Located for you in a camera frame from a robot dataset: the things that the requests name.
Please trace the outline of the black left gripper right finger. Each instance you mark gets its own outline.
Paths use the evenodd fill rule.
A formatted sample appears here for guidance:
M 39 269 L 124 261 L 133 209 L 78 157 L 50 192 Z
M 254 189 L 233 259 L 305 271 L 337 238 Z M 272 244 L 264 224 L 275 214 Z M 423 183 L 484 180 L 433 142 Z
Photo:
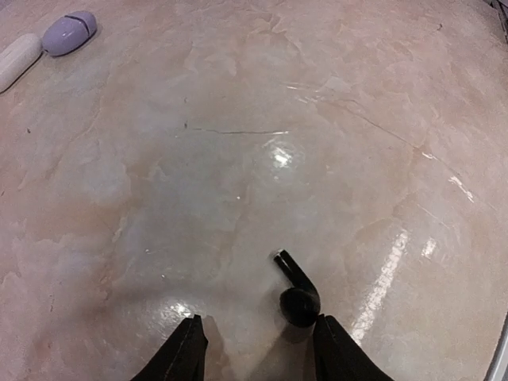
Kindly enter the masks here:
M 391 381 L 332 315 L 318 316 L 313 344 L 316 380 Z

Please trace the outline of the black earbud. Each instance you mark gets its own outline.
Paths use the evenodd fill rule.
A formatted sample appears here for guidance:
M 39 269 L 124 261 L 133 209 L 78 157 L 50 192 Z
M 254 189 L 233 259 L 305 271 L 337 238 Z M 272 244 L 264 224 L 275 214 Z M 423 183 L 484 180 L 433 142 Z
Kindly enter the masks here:
M 321 312 L 317 288 L 288 251 L 278 251 L 273 260 L 291 284 L 279 297 L 283 316 L 298 328 L 311 327 Z

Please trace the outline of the purple earbud charging case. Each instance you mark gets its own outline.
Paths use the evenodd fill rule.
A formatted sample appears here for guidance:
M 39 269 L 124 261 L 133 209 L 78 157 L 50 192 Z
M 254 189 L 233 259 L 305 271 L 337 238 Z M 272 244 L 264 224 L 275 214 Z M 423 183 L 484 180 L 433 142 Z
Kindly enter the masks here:
M 56 20 L 42 37 L 43 51 L 64 56 L 85 44 L 97 32 L 96 17 L 89 11 L 68 13 Z

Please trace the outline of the white earbud charging case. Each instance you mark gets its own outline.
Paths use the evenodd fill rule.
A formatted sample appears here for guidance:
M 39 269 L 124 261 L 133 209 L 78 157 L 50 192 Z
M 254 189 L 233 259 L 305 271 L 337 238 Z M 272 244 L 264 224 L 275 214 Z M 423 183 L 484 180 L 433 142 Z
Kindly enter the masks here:
M 4 93 L 43 53 L 41 38 L 34 33 L 18 37 L 1 52 L 0 91 Z

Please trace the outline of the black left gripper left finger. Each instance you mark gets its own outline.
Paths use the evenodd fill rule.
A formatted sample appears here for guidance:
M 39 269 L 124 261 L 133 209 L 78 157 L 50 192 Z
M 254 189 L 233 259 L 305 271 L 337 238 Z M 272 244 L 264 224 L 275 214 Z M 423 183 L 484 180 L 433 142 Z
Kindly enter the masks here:
M 203 381 L 207 346 L 202 318 L 186 317 L 133 381 Z

